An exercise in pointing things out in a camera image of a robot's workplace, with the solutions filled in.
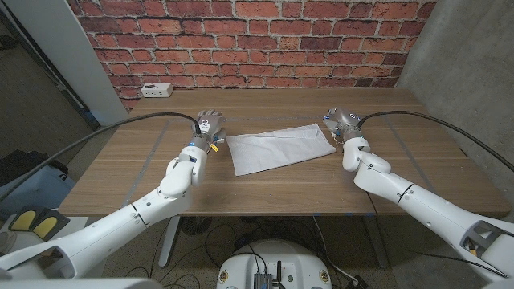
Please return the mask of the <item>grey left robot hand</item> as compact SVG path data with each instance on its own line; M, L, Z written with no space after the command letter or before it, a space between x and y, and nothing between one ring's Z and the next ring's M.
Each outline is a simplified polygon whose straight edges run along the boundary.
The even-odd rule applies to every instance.
M210 138L211 142L221 141L226 138L226 131L223 128L226 117L214 109L200 111L198 113L198 126L203 135Z

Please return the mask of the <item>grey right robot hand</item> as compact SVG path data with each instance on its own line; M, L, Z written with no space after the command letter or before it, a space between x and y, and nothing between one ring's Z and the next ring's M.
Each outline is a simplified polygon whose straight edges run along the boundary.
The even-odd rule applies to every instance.
M347 108L330 108L324 116L323 122L328 130L339 136L344 142L355 137L361 137L361 130L357 127L360 117Z

